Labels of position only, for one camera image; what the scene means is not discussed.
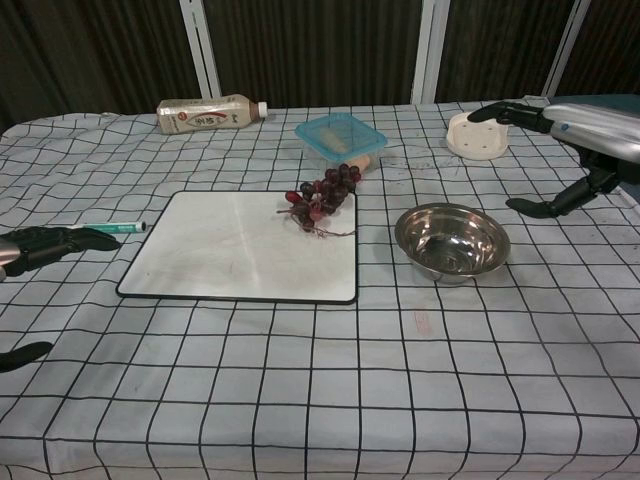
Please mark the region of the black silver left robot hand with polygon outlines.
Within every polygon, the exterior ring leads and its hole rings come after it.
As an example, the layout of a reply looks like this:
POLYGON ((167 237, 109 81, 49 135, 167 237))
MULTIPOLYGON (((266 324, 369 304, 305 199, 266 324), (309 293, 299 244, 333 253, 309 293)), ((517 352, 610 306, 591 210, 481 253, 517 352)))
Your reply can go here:
MULTIPOLYGON (((1 235, 1 281, 53 264, 63 257, 93 251, 115 251, 121 243, 92 228, 27 227, 1 235)), ((53 344, 38 341, 1 353, 1 372, 18 370, 48 355, 53 344)))

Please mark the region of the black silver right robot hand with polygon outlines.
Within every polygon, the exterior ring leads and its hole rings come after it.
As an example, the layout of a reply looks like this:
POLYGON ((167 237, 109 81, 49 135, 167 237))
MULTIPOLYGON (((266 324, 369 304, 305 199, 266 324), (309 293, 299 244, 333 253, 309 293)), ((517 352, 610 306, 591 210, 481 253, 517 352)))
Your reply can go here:
POLYGON ((588 174, 551 201, 510 198, 506 205, 530 218, 564 216, 608 194, 619 184, 639 183, 639 117, 585 104, 560 103, 545 107, 500 101, 470 113, 468 120, 494 120, 501 125, 548 134, 579 154, 588 174))

